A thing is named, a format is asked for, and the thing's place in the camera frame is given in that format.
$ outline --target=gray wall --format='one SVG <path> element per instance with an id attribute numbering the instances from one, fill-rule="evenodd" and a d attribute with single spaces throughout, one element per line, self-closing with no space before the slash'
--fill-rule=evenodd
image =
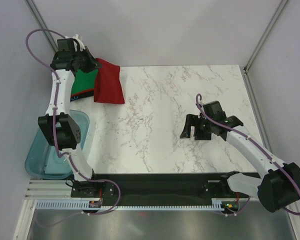
<path id="1" fill-rule="evenodd" d="M 290 1 L 249 76 L 275 153 L 300 166 L 300 0 Z"/>
<path id="2" fill-rule="evenodd" d="M 121 66 L 245 65 L 280 0 L 34 0 L 47 26 Z"/>
<path id="3" fill-rule="evenodd" d="M 30 179 L 25 159 L 51 91 L 50 72 L 25 47 L 26 35 L 35 28 L 23 0 L 0 0 L 0 240 L 12 239 Z M 30 43 L 40 58 L 51 60 L 41 33 Z"/>

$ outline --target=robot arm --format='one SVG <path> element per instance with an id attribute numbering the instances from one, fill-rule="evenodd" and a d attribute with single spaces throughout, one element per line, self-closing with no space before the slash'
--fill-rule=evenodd
<path id="1" fill-rule="evenodd" d="M 86 180 L 76 173 L 80 172 L 90 179 L 93 175 L 93 169 L 87 163 L 81 149 L 81 130 L 70 116 L 71 89 L 78 70 L 89 73 L 100 68 L 101 65 L 93 58 L 78 35 L 73 38 L 58 39 L 57 44 L 58 52 L 55 53 L 50 66 L 56 71 L 58 79 L 52 73 L 50 103 L 45 116 L 38 118 L 38 125 L 49 145 L 55 146 L 53 133 L 55 114 L 57 151 L 60 150 L 60 153 L 68 160 L 72 171 L 75 173 L 75 180 L 81 182 Z M 69 156 L 71 156 L 74 164 L 71 164 Z"/>
<path id="2" fill-rule="evenodd" d="M 247 128 L 237 117 L 226 116 L 218 101 L 203 104 L 202 107 L 209 118 L 232 130 L 214 124 L 204 117 L 202 113 L 200 115 L 188 114 L 180 138 L 190 138 L 192 126 L 194 126 L 195 140 L 211 140 L 212 134 L 220 136 L 239 150 L 260 175 L 260 178 L 255 178 L 237 171 L 223 175 L 220 184 L 225 191 L 225 195 L 232 192 L 240 192 L 258 198 L 269 212 L 275 212 L 300 199 L 295 188 L 273 161 L 275 160 L 292 177 L 300 189 L 300 168 L 295 163 L 287 164 L 265 149 L 262 144 L 258 143 L 251 136 Z M 247 137 L 243 137 L 236 130 L 244 133 Z M 249 139 L 254 140 L 259 146 L 262 146 L 262 150 L 268 153 L 274 160 L 268 159 L 262 150 Z"/>

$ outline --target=green cloth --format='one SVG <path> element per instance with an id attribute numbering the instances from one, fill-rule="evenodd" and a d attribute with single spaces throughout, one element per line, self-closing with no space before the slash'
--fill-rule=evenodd
<path id="1" fill-rule="evenodd" d="M 83 71 L 78 70 L 75 74 L 74 83 L 71 89 L 71 95 L 77 95 L 88 90 L 93 91 L 98 71 L 99 70 L 96 69 L 89 73 L 84 73 Z"/>

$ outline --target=red cloth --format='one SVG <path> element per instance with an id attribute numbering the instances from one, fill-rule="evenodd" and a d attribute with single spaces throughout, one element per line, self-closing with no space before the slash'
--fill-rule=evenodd
<path id="1" fill-rule="evenodd" d="M 120 83 L 120 67 L 101 58 L 102 64 L 94 83 L 93 101 L 102 104 L 124 104 L 124 94 Z"/>

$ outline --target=marble table surface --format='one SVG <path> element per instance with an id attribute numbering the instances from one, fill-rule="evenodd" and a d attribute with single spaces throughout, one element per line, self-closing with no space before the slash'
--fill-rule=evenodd
<path id="1" fill-rule="evenodd" d="M 90 118 L 87 162 L 95 173 L 255 172 L 221 137 L 180 139 L 187 114 L 199 114 L 195 97 L 218 100 L 261 142 L 238 65 L 122 67 L 125 104 L 102 104 L 88 97 L 70 108 Z"/>

